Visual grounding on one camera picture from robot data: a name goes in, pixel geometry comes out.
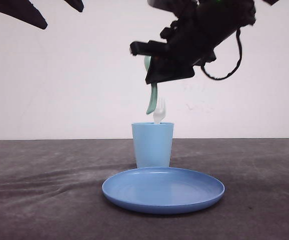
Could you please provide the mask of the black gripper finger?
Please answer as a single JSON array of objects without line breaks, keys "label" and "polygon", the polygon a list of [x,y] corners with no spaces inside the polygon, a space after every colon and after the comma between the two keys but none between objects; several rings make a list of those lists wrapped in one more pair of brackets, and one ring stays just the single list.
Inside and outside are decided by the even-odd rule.
[{"label": "black gripper finger", "polygon": [[129,46],[130,53],[134,56],[169,56],[166,43],[149,40],[148,42],[133,41]]},{"label": "black gripper finger", "polygon": [[29,0],[0,0],[0,13],[43,30],[48,26],[40,11]]},{"label": "black gripper finger", "polygon": [[146,84],[192,78],[195,75],[195,71],[191,60],[190,56],[184,53],[168,57],[145,55]]},{"label": "black gripper finger", "polygon": [[72,8],[77,10],[79,13],[82,13],[84,10],[84,3],[82,0],[64,0]]}]

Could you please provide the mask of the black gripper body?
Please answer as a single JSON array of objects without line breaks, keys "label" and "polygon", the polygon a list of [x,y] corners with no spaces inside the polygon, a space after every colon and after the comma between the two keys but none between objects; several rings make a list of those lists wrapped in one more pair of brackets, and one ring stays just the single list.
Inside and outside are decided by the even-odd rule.
[{"label": "black gripper body", "polygon": [[160,33],[166,39],[165,55],[190,66],[236,30],[256,21],[253,0],[150,0],[148,4],[177,17]]}]

